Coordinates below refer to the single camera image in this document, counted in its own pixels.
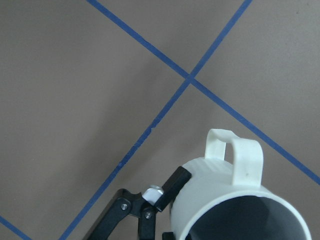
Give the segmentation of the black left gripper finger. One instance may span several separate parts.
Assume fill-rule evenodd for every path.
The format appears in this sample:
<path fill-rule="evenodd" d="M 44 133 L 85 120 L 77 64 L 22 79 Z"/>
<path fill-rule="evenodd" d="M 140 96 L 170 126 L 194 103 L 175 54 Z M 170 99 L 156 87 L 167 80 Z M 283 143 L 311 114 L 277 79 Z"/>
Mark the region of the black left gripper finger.
<path fill-rule="evenodd" d="M 137 238 L 154 240 L 156 216 L 172 203 L 192 174 L 178 167 L 163 186 L 153 185 L 144 193 L 131 193 L 125 188 L 117 190 L 85 235 L 86 240 L 107 240 L 118 223 L 128 215 L 138 218 Z"/>

